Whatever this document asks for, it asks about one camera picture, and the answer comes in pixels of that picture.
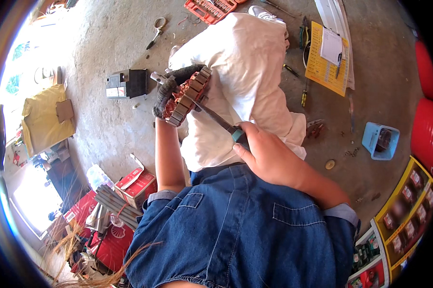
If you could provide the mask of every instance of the denim shirt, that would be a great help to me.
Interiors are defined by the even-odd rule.
[[[191,174],[179,194],[151,194],[124,261],[133,287],[185,280],[212,288],[343,287],[360,221],[346,204],[322,211],[246,164]]]

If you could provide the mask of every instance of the bundle of welding rods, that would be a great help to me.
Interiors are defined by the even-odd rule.
[[[98,187],[95,200],[116,215],[125,205],[124,199],[120,198],[108,185],[104,184]],[[142,215],[143,213],[139,210],[127,205],[119,214],[119,219],[132,230],[135,230],[138,227],[136,217]]]

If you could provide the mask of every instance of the shirt cuff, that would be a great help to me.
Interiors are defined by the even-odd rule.
[[[155,200],[172,200],[178,194],[172,190],[161,190],[156,193],[152,193],[148,197],[148,205]]]
[[[354,227],[357,228],[359,224],[359,218],[356,212],[349,207],[347,203],[341,203],[335,207],[323,211],[324,216],[338,217],[349,221]]]

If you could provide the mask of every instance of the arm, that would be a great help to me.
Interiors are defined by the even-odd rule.
[[[276,135],[250,122],[243,122],[240,127],[247,134],[251,152],[239,144],[234,145],[234,150],[262,180],[302,191],[314,198],[322,210],[349,204],[348,196],[337,183],[300,159]]]
[[[158,191],[180,193],[186,185],[176,128],[159,118],[156,118],[156,177]]]

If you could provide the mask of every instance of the work glove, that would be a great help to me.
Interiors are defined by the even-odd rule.
[[[204,67],[204,64],[194,64],[165,74],[167,81],[163,85],[159,84],[156,103],[152,108],[154,116],[161,120],[163,112],[168,100],[173,97],[172,92],[176,92],[176,88],[188,80],[195,72],[199,72]]]

